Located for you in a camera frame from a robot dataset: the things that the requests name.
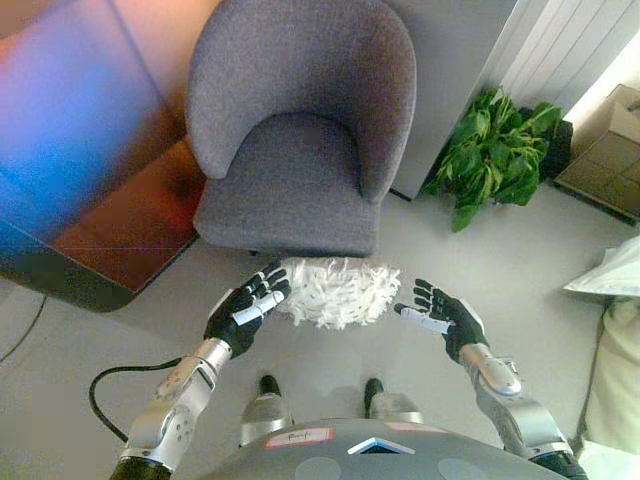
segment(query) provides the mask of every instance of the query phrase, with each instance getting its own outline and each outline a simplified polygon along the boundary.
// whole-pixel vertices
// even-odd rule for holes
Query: potted plant
[[[452,230],[469,225],[491,198],[526,205],[539,183],[538,165],[548,142],[543,134],[558,124],[560,108],[540,103],[528,118],[500,89],[479,94],[440,154],[426,191],[455,195]]]

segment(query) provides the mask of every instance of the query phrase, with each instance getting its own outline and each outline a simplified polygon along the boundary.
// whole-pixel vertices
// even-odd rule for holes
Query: chair cushion
[[[356,146],[339,123],[269,117],[247,135],[223,180],[208,180],[194,225],[214,245],[316,255],[370,255],[379,204],[358,186]]]

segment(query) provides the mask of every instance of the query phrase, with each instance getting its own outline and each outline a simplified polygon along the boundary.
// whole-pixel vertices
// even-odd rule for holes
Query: white fluffy object
[[[349,323],[368,325],[400,287],[400,270],[365,259],[288,258],[282,266],[292,292],[278,309],[291,313],[295,325],[304,320],[331,330]]]

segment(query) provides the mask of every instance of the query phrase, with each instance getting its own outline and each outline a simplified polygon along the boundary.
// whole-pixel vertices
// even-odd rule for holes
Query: gray floor
[[[403,271],[397,300],[411,301],[416,276],[464,296],[483,317],[494,352],[515,356],[529,391],[572,435],[601,305],[559,288],[635,230],[546,185],[528,207],[490,207],[456,235],[448,230],[449,208],[443,199],[386,198],[378,258]],[[92,377],[113,365],[191,351],[218,297],[267,260],[199,241],[113,314],[48,301],[27,341],[0,367],[0,478],[108,478],[121,444],[89,409]],[[22,288],[0,288],[0,351],[20,336],[39,299]],[[499,445],[438,335],[392,313],[343,332],[295,328],[274,316],[253,349],[223,371],[175,478],[197,477],[235,450],[240,414],[267,371],[279,379],[298,422],[362,415],[362,388],[376,375],[389,390],[407,393],[428,422]],[[108,379],[99,401],[128,428],[162,376]]]

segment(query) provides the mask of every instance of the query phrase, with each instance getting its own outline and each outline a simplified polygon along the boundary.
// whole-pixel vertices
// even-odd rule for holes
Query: tan box
[[[640,220],[640,92],[618,85],[576,130],[556,182]]]

